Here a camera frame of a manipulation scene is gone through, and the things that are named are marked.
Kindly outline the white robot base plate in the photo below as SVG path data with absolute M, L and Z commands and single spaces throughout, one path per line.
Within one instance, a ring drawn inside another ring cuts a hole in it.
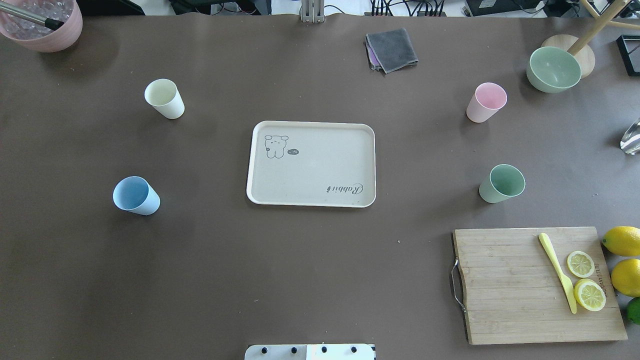
M 254 344 L 245 360 L 375 360 L 374 345 L 366 343 Z

